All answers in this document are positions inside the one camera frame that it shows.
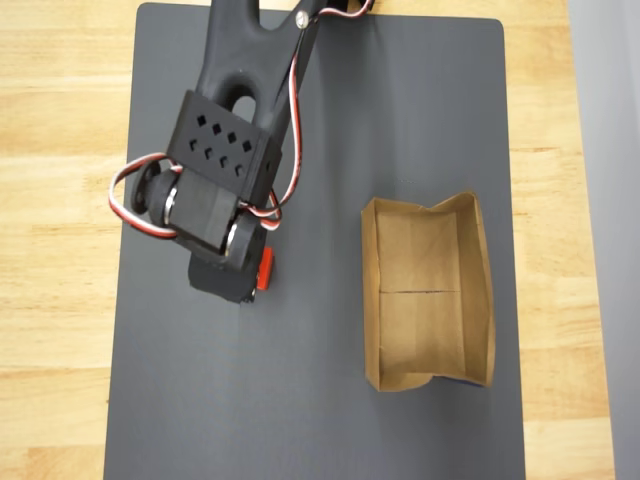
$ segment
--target brown paper bag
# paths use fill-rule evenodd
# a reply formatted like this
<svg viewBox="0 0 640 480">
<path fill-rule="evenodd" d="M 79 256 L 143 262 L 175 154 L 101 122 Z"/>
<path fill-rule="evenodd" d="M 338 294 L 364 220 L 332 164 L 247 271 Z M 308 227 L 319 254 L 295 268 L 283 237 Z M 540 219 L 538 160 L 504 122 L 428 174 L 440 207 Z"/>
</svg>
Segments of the brown paper bag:
<svg viewBox="0 0 640 480">
<path fill-rule="evenodd" d="M 362 211 L 365 369 L 379 391 L 441 375 L 491 385 L 493 293 L 480 205 L 374 198 Z"/>
</svg>

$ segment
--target wood grain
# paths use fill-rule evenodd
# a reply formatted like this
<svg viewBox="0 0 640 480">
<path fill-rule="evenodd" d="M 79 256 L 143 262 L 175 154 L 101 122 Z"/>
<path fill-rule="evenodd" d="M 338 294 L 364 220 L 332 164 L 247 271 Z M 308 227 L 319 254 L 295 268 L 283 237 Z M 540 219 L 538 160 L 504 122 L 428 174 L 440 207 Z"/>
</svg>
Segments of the wood grain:
<svg viewBox="0 0 640 480">
<path fill-rule="evenodd" d="M 105 192 L 125 155 L 139 3 L 3 2 L 3 479 L 102 475 L 120 240 Z M 527 475 L 613 478 L 566 0 L 378 0 L 376 11 L 502 22 Z"/>
</svg>

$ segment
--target cable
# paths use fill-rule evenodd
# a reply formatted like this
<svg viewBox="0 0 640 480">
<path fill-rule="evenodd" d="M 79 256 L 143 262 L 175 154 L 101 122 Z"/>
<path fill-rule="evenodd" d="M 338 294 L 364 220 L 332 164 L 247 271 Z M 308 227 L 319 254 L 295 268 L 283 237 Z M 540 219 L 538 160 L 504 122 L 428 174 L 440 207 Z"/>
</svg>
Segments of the cable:
<svg viewBox="0 0 640 480">
<path fill-rule="evenodd" d="M 321 9 L 313 18 L 315 21 L 322 15 L 334 15 L 342 18 L 359 18 L 365 15 L 371 5 L 373 4 L 373 0 L 367 0 L 360 10 L 355 12 L 343 12 L 342 10 L 338 10 L 336 8 L 323 8 Z M 291 175 L 291 180 L 289 181 L 289 186 L 282 197 L 282 201 L 276 207 L 275 204 L 273 208 L 268 209 L 260 209 L 256 208 L 253 205 L 248 205 L 243 203 L 247 210 L 253 213 L 256 217 L 266 218 L 280 212 L 280 208 L 289 201 L 293 192 L 298 185 L 298 180 L 300 179 L 300 171 L 302 169 L 302 129 L 300 125 L 300 106 L 298 103 L 298 89 L 297 89 L 297 66 L 298 66 L 298 53 L 300 52 L 300 46 L 302 45 L 302 40 L 304 37 L 304 30 L 298 39 L 298 45 L 296 47 L 295 53 L 293 55 L 293 59 L 291 60 L 291 67 L 289 68 L 289 109 L 291 111 L 291 125 L 293 130 L 293 146 L 294 146 L 294 162 L 293 162 L 293 173 Z M 265 220 L 261 221 L 262 226 L 267 228 L 268 230 L 276 230 L 280 226 L 280 222 L 268 222 Z"/>
<path fill-rule="evenodd" d="M 360 10 L 356 10 L 355 12 L 343 12 L 342 10 L 338 10 L 337 8 L 327 7 L 327 8 L 321 9 L 318 12 L 318 16 L 334 15 L 336 17 L 342 17 L 342 18 L 360 18 L 371 9 L 372 4 L 373 4 L 373 0 L 367 0 L 366 2 L 364 2 L 364 5 L 362 5 L 362 8 L 360 8 Z"/>
<path fill-rule="evenodd" d="M 129 210 L 127 210 L 124 205 L 122 205 L 115 197 L 115 188 L 118 183 L 122 181 L 122 179 L 131 175 L 133 172 L 140 170 L 140 168 L 147 163 L 150 162 L 159 162 L 161 160 L 167 159 L 167 155 L 164 153 L 152 153 L 149 155 L 144 155 L 140 158 L 133 160 L 132 162 L 127 163 L 124 167 L 118 170 L 113 178 L 111 179 L 111 183 L 109 185 L 109 206 L 111 210 L 118 215 L 124 222 L 128 223 L 132 227 L 137 230 L 140 230 L 147 235 L 151 235 L 152 237 L 157 238 L 175 238 L 178 235 L 178 232 L 171 228 L 162 228 L 158 227 L 152 223 L 149 223 L 140 217 L 134 215 Z M 171 162 L 171 169 L 174 172 L 180 173 L 182 172 L 182 167 L 177 165 L 173 160 L 169 159 Z"/>
</svg>

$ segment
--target bolt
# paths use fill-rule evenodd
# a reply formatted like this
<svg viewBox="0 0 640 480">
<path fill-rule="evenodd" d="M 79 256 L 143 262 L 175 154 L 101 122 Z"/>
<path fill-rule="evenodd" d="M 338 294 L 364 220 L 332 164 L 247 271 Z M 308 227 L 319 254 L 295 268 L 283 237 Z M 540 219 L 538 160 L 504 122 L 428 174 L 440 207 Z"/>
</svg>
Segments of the bolt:
<svg viewBox="0 0 640 480">
<path fill-rule="evenodd" d="M 296 25 L 300 30 L 304 30 L 309 26 L 309 14 L 304 10 L 296 13 Z"/>
</svg>

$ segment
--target dark gray board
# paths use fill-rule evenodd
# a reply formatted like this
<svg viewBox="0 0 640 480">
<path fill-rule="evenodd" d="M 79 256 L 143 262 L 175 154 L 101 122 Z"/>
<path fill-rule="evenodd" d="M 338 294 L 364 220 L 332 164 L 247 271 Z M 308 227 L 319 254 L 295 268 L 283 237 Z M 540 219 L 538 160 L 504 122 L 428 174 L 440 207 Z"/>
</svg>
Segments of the dark gray board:
<svg viewBox="0 0 640 480">
<path fill-rule="evenodd" d="M 139 11 L 130 159 L 166 148 L 207 15 Z M 302 177 L 255 304 L 191 289 L 188 252 L 123 229 L 105 478 L 524 478 L 501 25 L 323 21 L 301 109 Z M 279 191 L 289 136 L 283 151 Z M 360 210 L 374 195 L 433 205 L 467 189 L 492 261 L 494 386 L 378 393 L 364 377 Z"/>
</svg>

